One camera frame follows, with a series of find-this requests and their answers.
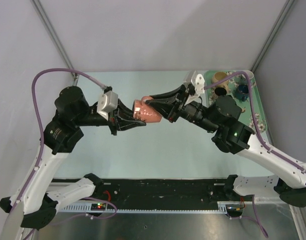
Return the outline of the left aluminium frame post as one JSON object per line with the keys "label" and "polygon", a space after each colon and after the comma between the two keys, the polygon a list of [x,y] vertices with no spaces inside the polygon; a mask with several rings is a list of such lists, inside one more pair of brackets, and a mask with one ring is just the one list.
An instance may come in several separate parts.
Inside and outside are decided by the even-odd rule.
{"label": "left aluminium frame post", "polygon": [[46,10],[44,9],[43,5],[41,4],[41,1],[39,0],[30,0],[32,6],[34,7],[38,17],[40,18],[41,23],[43,24],[46,32],[49,35],[49,38],[53,42],[53,45],[55,46],[57,52],[59,53],[61,59],[63,60],[65,66],[69,69],[74,69],[71,60],[68,57],[68,54],[58,37],[58,34],[51,23],[50,18],[48,17]]}

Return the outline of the beige wooden mug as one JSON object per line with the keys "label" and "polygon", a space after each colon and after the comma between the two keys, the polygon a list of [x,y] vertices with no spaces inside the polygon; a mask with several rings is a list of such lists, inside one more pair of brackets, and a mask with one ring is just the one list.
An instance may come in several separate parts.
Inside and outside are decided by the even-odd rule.
{"label": "beige wooden mug", "polygon": [[[228,75],[225,73],[225,72],[222,72],[222,71],[219,71],[219,72],[216,72],[213,77],[212,77],[212,80],[211,82],[214,84],[214,83],[217,83],[221,80],[223,80],[224,78],[226,78]],[[221,84],[219,85],[216,85],[217,88],[224,88],[226,91],[228,91],[228,83],[229,83],[229,80],[227,81],[224,81],[222,82]]]}

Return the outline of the green floral tray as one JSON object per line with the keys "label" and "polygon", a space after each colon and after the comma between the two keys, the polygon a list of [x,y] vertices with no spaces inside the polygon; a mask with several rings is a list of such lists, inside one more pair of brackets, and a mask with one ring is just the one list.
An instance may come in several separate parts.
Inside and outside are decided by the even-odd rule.
{"label": "green floral tray", "polygon": [[[224,72],[229,76],[238,71],[233,70],[233,71],[224,71]],[[215,73],[216,71],[214,70],[207,71],[204,73],[205,85],[208,86],[212,84],[211,80]],[[267,121],[266,121],[265,113],[264,113],[263,106],[261,103],[261,99],[260,99],[260,95],[258,92],[255,77],[250,82],[251,82],[252,96],[251,98],[248,97],[245,102],[236,99],[234,96],[234,91],[237,88],[237,86],[241,84],[246,84],[244,82],[243,75],[239,74],[229,79],[228,95],[232,96],[232,98],[236,101],[237,105],[242,109],[242,113],[239,117],[239,121],[248,125],[250,128],[252,128],[255,131],[256,128],[254,125],[253,115],[251,112],[251,105],[250,105],[250,103],[252,102],[253,109],[254,109],[254,115],[257,121],[257,128],[259,129],[261,133],[264,133],[267,130]],[[210,104],[214,103],[218,97],[215,95],[214,90],[215,90],[215,87],[209,88],[205,92],[207,107],[209,107]]]}

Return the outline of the right aluminium frame post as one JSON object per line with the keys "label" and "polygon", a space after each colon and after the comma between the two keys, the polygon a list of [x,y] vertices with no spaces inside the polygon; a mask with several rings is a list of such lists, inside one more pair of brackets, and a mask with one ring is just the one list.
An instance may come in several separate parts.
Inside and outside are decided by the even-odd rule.
{"label": "right aluminium frame post", "polygon": [[263,59],[265,58],[266,54],[268,53],[271,45],[273,44],[274,40],[278,36],[279,32],[282,30],[283,25],[285,24],[286,20],[288,19],[289,15],[291,14],[293,8],[297,4],[297,0],[287,0],[279,13],[273,27],[271,28],[263,46],[261,47],[255,61],[253,62],[250,71],[253,73],[257,70]]}

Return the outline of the salmon pink mug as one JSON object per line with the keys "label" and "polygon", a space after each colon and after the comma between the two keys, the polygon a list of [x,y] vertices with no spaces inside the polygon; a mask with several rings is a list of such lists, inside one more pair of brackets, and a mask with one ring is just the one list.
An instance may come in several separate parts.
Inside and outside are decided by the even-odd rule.
{"label": "salmon pink mug", "polygon": [[144,96],[142,99],[136,99],[133,102],[133,117],[145,123],[159,123],[162,116],[150,107],[146,101],[152,100],[151,96]]}

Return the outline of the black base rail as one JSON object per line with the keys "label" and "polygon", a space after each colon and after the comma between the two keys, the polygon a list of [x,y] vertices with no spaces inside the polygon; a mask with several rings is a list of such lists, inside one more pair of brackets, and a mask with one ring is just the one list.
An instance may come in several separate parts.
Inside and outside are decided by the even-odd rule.
{"label": "black base rail", "polygon": [[100,179],[89,173],[86,178],[95,182],[92,194],[96,199],[111,203],[150,203],[166,201],[250,202],[250,195],[240,196],[233,191],[235,175],[215,179]]}

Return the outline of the aluminium frame post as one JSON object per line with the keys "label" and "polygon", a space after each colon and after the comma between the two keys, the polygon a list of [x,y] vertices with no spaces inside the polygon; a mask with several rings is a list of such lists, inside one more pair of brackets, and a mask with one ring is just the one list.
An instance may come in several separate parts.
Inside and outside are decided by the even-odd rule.
{"label": "aluminium frame post", "polygon": [[287,0],[279,13],[273,27],[271,28],[263,46],[261,47],[255,61],[253,62],[250,71],[253,73],[257,70],[263,59],[265,58],[266,54],[268,53],[271,45],[273,44],[274,40],[278,36],[279,32],[282,30],[283,25],[285,24],[286,20],[288,19],[289,15],[291,14],[293,8],[297,4],[297,0]]}
{"label": "aluminium frame post", "polygon": [[49,38],[53,42],[53,45],[55,46],[57,52],[59,53],[61,59],[63,60],[65,66],[69,69],[74,69],[71,60],[68,57],[68,54],[58,37],[58,34],[51,23],[50,18],[48,17],[46,10],[44,9],[43,5],[41,4],[41,1],[39,0],[30,0],[32,6],[34,7],[38,17],[40,18],[41,23],[43,24],[46,32],[49,35]]}

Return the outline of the grey mug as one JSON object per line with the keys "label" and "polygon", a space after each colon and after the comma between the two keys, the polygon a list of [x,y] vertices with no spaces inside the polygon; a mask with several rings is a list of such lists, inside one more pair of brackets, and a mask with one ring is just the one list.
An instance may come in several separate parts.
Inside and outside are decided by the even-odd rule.
{"label": "grey mug", "polygon": [[244,82],[247,84],[248,80],[251,81],[254,78],[254,73],[250,70],[244,70],[245,75],[243,75]]}

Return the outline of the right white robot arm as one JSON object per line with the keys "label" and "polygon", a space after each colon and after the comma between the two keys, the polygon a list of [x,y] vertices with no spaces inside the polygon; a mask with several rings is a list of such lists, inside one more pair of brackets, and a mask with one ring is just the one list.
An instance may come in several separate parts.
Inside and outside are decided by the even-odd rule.
{"label": "right white robot arm", "polygon": [[188,91],[180,86],[172,92],[153,95],[146,104],[171,123],[183,118],[213,133],[212,142],[220,151],[247,158],[272,172],[272,176],[264,177],[230,175],[223,189],[227,199],[280,198],[289,205],[306,207],[306,163],[273,147],[241,123],[238,119],[242,109],[231,96],[220,96],[205,107],[191,101]]}

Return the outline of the black striped mug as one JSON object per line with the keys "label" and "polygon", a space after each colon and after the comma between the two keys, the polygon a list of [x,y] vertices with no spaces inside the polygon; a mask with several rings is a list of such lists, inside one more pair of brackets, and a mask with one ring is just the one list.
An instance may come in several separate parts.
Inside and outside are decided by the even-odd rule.
{"label": "black striped mug", "polygon": [[214,90],[216,96],[225,96],[227,94],[227,90],[224,87],[217,87]]}

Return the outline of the blue mug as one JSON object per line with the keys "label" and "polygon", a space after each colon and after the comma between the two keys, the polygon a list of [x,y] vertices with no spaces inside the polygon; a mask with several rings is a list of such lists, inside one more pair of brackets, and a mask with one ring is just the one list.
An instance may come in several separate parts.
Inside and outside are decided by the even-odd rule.
{"label": "blue mug", "polygon": [[234,96],[236,99],[245,102],[249,97],[249,88],[246,84],[240,84],[234,91]]}

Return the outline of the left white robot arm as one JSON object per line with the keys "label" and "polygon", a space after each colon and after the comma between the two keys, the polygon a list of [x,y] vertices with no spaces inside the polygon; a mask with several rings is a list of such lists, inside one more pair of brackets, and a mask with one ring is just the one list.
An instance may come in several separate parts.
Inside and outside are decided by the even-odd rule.
{"label": "left white robot arm", "polygon": [[103,196],[103,181],[93,173],[60,191],[47,191],[58,168],[84,136],[81,127],[108,126],[116,135],[118,131],[146,125],[111,88],[102,96],[112,103],[103,113],[98,111],[97,103],[88,104],[77,86],[66,87],[55,100],[55,116],[46,127],[40,128],[42,135],[35,163],[16,194],[0,200],[0,208],[10,216],[20,209],[20,228],[39,230],[47,226],[60,209],[75,201],[88,197],[97,200]]}

